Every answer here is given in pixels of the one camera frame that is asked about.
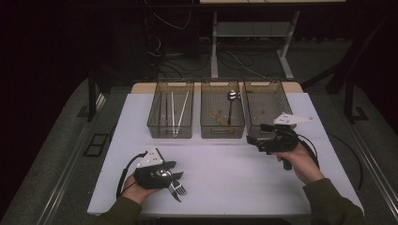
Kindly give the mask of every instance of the hand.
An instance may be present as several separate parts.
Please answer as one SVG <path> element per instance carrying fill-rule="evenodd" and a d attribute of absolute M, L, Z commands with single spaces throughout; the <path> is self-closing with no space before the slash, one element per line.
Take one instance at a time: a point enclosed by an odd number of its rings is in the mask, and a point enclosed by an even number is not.
<path fill-rule="evenodd" d="M 305 185 L 325 178 L 301 143 L 298 143 L 293 151 L 272 154 L 278 157 L 278 161 L 281 161 L 283 158 L 289 160 L 295 169 L 298 179 Z"/>
<path fill-rule="evenodd" d="M 135 183 L 133 175 L 130 175 L 124 183 L 122 195 L 136 203 L 143 204 L 149 195 L 159 191 L 159 189 L 145 189 Z"/>

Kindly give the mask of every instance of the person's left hand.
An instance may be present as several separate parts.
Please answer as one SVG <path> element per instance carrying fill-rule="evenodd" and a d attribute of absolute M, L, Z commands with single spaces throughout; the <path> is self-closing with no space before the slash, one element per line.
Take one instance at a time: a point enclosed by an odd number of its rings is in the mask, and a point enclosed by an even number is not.
<path fill-rule="evenodd" d="M 135 183 L 133 175 L 130 175 L 124 183 L 123 193 L 121 196 L 131 199 L 136 203 L 143 204 L 149 195 L 159 191 L 159 189 L 145 189 Z"/>

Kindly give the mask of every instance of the white plastic mount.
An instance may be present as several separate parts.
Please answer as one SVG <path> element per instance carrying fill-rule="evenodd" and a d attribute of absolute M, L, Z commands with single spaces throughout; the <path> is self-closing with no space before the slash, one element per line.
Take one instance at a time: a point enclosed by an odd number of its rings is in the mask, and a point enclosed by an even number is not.
<path fill-rule="evenodd" d="M 282 113 L 278 118 L 274 120 L 274 124 L 278 125 L 295 125 L 298 123 L 305 123 L 313 121 L 312 117 L 301 117 L 292 114 Z"/>
<path fill-rule="evenodd" d="M 146 155 L 141 159 L 141 161 L 137 164 L 137 168 L 150 167 L 155 165 L 161 165 L 163 163 L 163 159 L 161 158 L 161 154 L 157 148 L 152 148 Z"/>

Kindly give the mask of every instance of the spoon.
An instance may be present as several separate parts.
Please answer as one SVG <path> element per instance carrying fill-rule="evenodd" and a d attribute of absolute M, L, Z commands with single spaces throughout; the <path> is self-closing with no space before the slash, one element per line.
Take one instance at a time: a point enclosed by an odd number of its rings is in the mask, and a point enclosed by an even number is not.
<path fill-rule="evenodd" d="M 228 92 L 228 100 L 229 100 L 229 115 L 228 115 L 228 125 L 231 126 L 231 115 L 232 115 L 232 102 L 239 98 L 239 93 L 231 90 Z"/>

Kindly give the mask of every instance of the sleeve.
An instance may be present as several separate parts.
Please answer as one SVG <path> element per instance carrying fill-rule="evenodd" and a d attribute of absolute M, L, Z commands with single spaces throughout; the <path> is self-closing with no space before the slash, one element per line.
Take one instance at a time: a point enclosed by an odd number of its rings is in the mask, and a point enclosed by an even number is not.
<path fill-rule="evenodd" d="M 142 207 L 125 197 L 119 197 L 111 209 L 99 215 L 94 225 L 131 225 L 140 215 Z"/>
<path fill-rule="evenodd" d="M 366 224 L 362 210 L 342 197 L 329 179 L 315 181 L 303 189 L 310 202 L 313 225 Z"/>

